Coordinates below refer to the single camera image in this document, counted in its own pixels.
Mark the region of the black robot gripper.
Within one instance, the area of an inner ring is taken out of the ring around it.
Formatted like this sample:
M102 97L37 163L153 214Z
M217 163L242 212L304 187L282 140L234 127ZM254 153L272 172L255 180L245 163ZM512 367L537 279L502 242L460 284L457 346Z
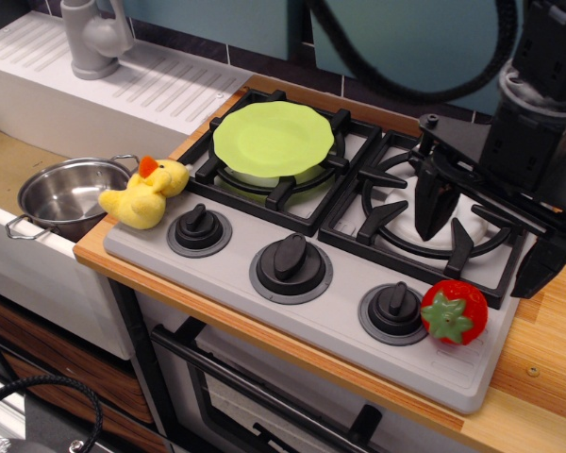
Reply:
M466 194L538 239L513 297L531 298L566 264L566 112L500 105L488 125L424 115L415 229L431 240Z

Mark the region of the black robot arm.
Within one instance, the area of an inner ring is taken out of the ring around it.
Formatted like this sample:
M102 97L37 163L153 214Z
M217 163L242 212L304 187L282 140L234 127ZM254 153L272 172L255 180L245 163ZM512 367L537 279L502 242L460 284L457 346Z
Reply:
M512 290L528 298L566 266L566 1L530 4L499 88L487 125L422 117L415 226L432 238L465 194L536 235Z

